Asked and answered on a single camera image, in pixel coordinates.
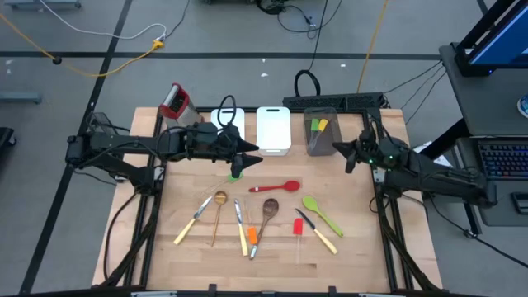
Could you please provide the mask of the black backlit keyboard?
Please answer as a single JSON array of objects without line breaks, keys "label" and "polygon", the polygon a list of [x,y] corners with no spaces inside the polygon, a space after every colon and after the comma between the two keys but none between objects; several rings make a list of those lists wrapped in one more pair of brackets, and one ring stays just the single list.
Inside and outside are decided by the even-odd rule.
[{"label": "black backlit keyboard", "polygon": [[528,141],[490,139],[477,142],[482,168],[491,180],[528,180]]}]

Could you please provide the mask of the black power strip box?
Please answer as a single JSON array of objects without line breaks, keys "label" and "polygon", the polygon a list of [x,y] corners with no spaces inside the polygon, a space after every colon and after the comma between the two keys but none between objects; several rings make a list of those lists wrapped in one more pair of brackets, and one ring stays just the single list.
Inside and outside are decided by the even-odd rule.
[{"label": "black power strip box", "polygon": [[310,97],[285,97],[284,107],[305,109],[310,107],[332,107],[337,111],[352,111],[366,108],[385,108],[387,102],[382,92],[348,93]]}]

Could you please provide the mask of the gold metal spoon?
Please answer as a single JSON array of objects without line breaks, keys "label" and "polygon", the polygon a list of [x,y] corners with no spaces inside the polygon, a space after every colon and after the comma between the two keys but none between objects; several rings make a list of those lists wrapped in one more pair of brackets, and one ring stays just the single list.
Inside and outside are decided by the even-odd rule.
[{"label": "gold metal spoon", "polygon": [[216,210],[216,216],[215,216],[213,233],[212,233],[212,239],[211,239],[211,247],[213,247],[215,245],[215,239],[216,239],[216,234],[217,234],[217,230],[218,230],[218,226],[219,226],[219,218],[220,218],[220,214],[221,214],[221,208],[227,202],[227,200],[228,200],[228,196],[227,196],[227,193],[225,191],[217,191],[214,194],[214,201],[217,204],[217,210]]}]

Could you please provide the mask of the grey stand foot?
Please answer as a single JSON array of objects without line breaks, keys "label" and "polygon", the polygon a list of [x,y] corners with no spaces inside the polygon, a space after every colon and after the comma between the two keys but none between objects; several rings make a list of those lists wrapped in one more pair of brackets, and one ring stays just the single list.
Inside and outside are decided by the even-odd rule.
[{"label": "grey stand foot", "polygon": [[0,92],[0,102],[32,102],[40,104],[42,98],[39,93],[33,92]]},{"label": "grey stand foot", "polygon": [[82,4],[79,0],[2,0],[5,6],[12,9],[67,9],[67,8],[81,8]]}]

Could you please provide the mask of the white plastic bin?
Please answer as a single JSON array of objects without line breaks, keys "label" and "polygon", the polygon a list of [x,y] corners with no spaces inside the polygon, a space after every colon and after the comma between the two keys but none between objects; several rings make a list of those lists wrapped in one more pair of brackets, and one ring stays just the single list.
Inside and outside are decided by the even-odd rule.
[{"label": "white plastic bin", "polygon": [[245,139],[245,113],[242,108],[214,109],[210,112],[210,121],[219,130],[231,123],[238,128],[240,137]]},{"label": "white plastic bin", "polygon": [[290,109],[261,106],[257,109],[257,146],[262,156],[285,156],[292,145]]}]

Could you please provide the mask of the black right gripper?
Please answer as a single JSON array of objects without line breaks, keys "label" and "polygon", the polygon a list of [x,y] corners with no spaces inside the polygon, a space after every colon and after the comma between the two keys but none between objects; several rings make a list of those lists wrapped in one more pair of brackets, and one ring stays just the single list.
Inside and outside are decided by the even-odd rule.
[{"label": "black right gripper", "polygon": [[346,173],[352,173],[357,163],[386,168],[375,132],[363,130],[356,140],[334,142],[332,146],[346,159]]}]

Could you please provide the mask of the grey computer desk cart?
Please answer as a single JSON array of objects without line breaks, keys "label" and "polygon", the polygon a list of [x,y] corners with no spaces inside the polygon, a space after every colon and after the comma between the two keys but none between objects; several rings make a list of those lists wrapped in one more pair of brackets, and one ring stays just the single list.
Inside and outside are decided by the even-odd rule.
[{"label": "grey computer desk cart", "polygon": [[[528,118],[517,102],[528,95],[528,68],[499,69],[486,77],[463,76],[451,45],[439,48],[442,62],[468,133],[455,138],[457,157],[465,167],[478,167],[486,176],[477,142],[490,139],[528,141]],[[482,221],[493,227],[528,227],[528,180],[491,180],[497,204],[479,210]]]}]

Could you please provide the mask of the black floor object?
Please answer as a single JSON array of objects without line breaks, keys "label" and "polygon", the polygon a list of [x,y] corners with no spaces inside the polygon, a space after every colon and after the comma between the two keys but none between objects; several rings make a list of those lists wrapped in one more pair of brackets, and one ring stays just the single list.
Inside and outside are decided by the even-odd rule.
[{"label": "black floor object", "polygon": [[0,127],[0,151],[5,148],[12,147],[17,143],[14,135],[14,129],[8,127]]}]

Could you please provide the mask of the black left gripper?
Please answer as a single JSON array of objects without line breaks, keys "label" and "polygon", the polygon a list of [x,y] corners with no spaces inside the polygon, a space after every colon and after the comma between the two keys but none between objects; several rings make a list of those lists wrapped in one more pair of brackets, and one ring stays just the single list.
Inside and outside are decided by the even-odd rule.
[{"label": "black left gripper", "polygon": [[235,178],[240,176],[243,167],[251,167],[263,161],[262,157],[246,154],[258,150],[258,146],[240,137],[238,128],[234,125],[219,129],[212,123],[204,122],[186,127],[186,157],[209,159],[213,163],[230,163],[231,175]]}]

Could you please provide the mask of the white paper sheet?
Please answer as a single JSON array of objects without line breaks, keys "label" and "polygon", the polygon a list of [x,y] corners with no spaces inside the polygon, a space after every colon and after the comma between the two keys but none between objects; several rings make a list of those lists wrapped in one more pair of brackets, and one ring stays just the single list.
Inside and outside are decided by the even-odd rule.
[{"label": "white paper sheet", "polygon": [[[426,149],[430,144],[431,144],[431,141],[428,141],[422,145],[414,147],[413,150],[416,153],[420,153],[423,149]],[[434,160],[434,163],[442,165],[442,166],[446,166],[446,167],[451,166],[451,163],[448,161],[448,159],[444,155],[441,155],[440,157],[436,158]]]}]

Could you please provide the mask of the yellow spatula clear handle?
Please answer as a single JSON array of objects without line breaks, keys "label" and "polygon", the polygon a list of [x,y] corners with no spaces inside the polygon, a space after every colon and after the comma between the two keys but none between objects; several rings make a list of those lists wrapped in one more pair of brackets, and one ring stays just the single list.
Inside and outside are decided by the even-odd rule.
[{"label": "yellow spatula clear handle", "polygon": [[326,129],[328,125],[328,120],[327,119],[321,119],[319,122],[318,122],[318,131],[316,133],[316,135],[314,136],[313,138],[313,141],[312,141],[312,149],[315,148],[315,146],[317,145],[317,142],[318,142],[318,139],[320,138],[320,136],[323,134],[324,130]]}]

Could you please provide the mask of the dark wooden spoon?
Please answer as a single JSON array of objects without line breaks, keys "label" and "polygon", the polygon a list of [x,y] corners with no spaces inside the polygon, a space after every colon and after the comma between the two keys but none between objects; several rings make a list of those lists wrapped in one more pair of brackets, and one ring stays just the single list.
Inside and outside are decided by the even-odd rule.
[{"label": "dark wooden spoon", "polygon": [[279,208],[280,208],[279,203],[274,198],[269,198],[264,201],[263,206],[262,206],[263,221],[259,229],[259,232],[257,234],[257,243],[252,247],[251,253],[249,255],[250,260],[253,260],[255,256],[257,255],[257,250],[259,248],[259,244],[262,241],[262,235],[264,233],[265,227],[267,223],[269,222],[269,220],[278,213]]}]

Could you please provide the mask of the green silicone spoon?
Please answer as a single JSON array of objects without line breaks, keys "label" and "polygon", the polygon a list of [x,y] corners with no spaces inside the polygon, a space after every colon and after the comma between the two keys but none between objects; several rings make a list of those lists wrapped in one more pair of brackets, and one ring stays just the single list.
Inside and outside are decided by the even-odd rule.
[{"label": "green silicone spoon", "polygon": [[339,237],[343,237],[344,236],[344,233],[342,232],[341,228],[335,224],[332,220],[330,220],[322,211],[321,209],[319,208],[318,206],[318,202],[315,200],[314,197],[312,196],[304,196],[302,198],[302,202],[303,202],[303,205],[304,207],[307,209],[307,210],[310,210],[310,211],[313,211],[314,213],[316,213],[321,219],[324,220],[324,222],[333,230],[333,232],[339,236]]}]

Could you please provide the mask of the red silicone spoon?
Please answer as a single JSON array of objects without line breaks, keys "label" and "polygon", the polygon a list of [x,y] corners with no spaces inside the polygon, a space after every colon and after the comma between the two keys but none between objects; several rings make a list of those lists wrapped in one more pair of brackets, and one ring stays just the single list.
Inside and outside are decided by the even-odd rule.
[{"label": "red silicone spoon", "polygon": [[293,191],[297,191],[299,189],[300,189],[300,183],[298,181],[289,180],[289,181],[286,181],[282,185],[278,185],[278,186],[255,186],[255,187],[250,188],[248,191],[251,192],[251,193],[263,192],[263,191],[272,191],[272,190],[285,190],[285,191],[293,192]]}]

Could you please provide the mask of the grey translucent plastic bin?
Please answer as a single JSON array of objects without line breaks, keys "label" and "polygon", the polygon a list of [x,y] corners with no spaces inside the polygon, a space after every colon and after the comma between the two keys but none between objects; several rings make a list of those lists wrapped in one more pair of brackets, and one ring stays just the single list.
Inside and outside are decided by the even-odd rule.
[{"label": "grey translucent plastic bin", "polygon": [[[318,139],[315,148],[309,149],[310,125],[312,119],[327,119],[328,125]],[[342,134],[337,118],[337,111],[332,107],[311,107],[304,110],[304,134],[307,154],[311,157],[331,156],[337,152],[334,142],[342,142]]]}]

